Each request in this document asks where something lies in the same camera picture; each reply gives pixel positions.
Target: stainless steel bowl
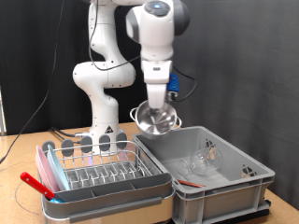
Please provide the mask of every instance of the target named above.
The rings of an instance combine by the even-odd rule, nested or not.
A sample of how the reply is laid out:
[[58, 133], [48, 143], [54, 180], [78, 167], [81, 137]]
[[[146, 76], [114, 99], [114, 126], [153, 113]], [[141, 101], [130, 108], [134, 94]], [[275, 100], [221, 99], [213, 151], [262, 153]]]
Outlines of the stainless steel bowl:
[[148, 139], [160, 139], [168, 136], [171, 130], [181, 126], [181, 120], [177, 117], [174, 107], [164, 103], [161, 109], [151, 109], [149, 102], [143, 102], [138, 108], [133, 108], [130, 112], [131, 118], [136, 122], [140, 133]]

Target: metal rack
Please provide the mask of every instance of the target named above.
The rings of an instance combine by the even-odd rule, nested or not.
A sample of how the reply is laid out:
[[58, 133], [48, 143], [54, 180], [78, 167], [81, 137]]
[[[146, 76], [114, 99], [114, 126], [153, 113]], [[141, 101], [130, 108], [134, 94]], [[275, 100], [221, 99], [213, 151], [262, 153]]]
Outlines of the metal rack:
[[[83, 148], [100, 147], [108, 144], [127, 143], [125, 149], [116, 152], [88, 153]], [[73, 151], [71, 156], [64, 156], [63, 151]], [[139, 158], [138, 145], [132, 141], [118, 141], [78, 147], [63, 147], [54, 149], [61, 162], [64, 173], [71, 189], [92, 187], [127, 179], [135, 179], [143, 176], [157, 174]]]

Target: wooden table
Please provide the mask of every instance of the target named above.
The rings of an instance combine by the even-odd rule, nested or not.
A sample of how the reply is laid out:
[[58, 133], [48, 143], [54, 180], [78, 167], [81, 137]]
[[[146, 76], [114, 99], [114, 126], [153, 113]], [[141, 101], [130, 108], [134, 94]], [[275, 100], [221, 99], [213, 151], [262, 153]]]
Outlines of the wooden table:
[[[132, 140], [132, 135], [138, 133], [134, 123], [120, 124], [120, 127]], [[88, 128], [67, 130], [67, 133], [87, 132]], [[0, 156], [7, 152], [15, 135], [0, 137]], [[38, 213], [31, 214], [18, 206], [14, 194], [16, 188], [21, 183], [20, 174], [24, 171], [37, 177], [36, 171], [36, 145], [42, 145], [46, 140], [51, 140], [56, 146], [61, 144], [60, 139], [52, 133], [28, 133], [22, 135], [11, 149], [7, 159], [0, 165], [0, 222], [9, 224], [42, 224], [42, 211], [40, 204], [40, 194], [29, 186], [22, 184], [18, 189], [18, 202], [26, 209]], [[259, 217], [243, 224], [298, 224], [299, 212], [289, 204], [281, 200], [277, 195], [267, 190], [265, 199], [272, 202], [270, 215]]]

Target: black curtain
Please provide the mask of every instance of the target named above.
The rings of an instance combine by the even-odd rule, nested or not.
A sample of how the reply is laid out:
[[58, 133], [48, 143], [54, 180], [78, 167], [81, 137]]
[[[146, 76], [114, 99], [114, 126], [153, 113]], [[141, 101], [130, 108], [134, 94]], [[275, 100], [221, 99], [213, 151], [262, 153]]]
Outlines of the black curtain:
[[[270, 189], [299, 209], [299, 2], [295, 0], [184, 0], [191, 25], [175, 41], [174, 63], [199, 86], [175, 104], [183, 126], [201, 125], [277, 175]], [[62, 0], [1, 1], [0, 84], [7, 131], [17, 133], [48, 87]], [[126, 59], [140, 47], [125, 33], [128, 7], [116, 10], [118, 41]], [[88, 5], [66, 0], [57, 70], [50, 98], [28, 133], [90, 126], [85, 92], [73, 82], [87, 62]], [[131, 87], [107, 90], [120, 104], [120, 122], [146, 100], [140, 62]], [[180, 97], [192, 83], [180, 78]]]
[[[299, 1], [186, 0], [187, 32], [175, 65], [198, 80], [175, 105], [276, 172], [270, 189], [299, 209]], [[180, 95], [192, 83], [180, 79]]]
[[[18, 133], [43, 101], [50, 83], [57, 27], [63, 0], [1, 1], [0, 85], [7, 133]], [[26, 133], [49, 127], [69, 129], [92, 125], [92, 108], [86, 93], [73, 81], [76, 64], [89, 62], [88, 8], [80, 0], [66, 0], [50, 96]], [[118, 45], [124, 58], [140, 54], [140, 46], [126, 34], [129, 7], [115, 11]], [[102, 60], [94, 54], [95, 60]], [[106, 90], [120, 106], [120, 122], [132, 121], [129, 111], [147, 98], [140, 61], [134, 85]]]

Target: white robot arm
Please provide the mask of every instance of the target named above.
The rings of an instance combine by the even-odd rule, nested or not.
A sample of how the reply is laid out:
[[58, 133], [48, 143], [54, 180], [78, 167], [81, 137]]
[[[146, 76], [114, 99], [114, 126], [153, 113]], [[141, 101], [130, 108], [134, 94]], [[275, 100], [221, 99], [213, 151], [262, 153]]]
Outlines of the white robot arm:
[[135, 81], [135, 69], [122, 57], [117, 46], [114, 11], [117, 6], [133, 7], [126, 17], [127, 33], [141, 44], [144, 80], [147, 83], [149, 106], [161, 108], [172, 69], [172, 42], [189, 24], [189, 13], [179, 0], [84, 0], [91, 3], [89, 37], [91, 48], [103, 55], [104, 62], [78, 64], [73, 72], [75, 83], [90, 97], [93, 126], [88, 135], [97, 144], [102, 134], [112, 142], [119, 133], [118, 102], [104, 93], [105, 88], [122, 88]]
[[142, 47], [144, 81], [149, 107], [162, 108], [172, 70], [172, 43], [189, 25], [187, 7], [179, 0], [149, 1], [126, 16], [127, 34]]
[[117, 45], [114, 11], [119, 5], [141, 5], [147, 0], [84, 0], [91, 3], [89, 9], [89, 38], [91, 48], [105, 58], [104, 62], [78, 64], [73, 72], [77, 86], [90, 97], [93, 110], [93, 126], [86, 133], [97, 144], [102, 134], [108, 134], [111, 141], [116, 140], [119, 129], [119, 104], [111, 96], [104, 93], [107, 88], [130, 86], [135, 81], [135, 69], [122, 57]]

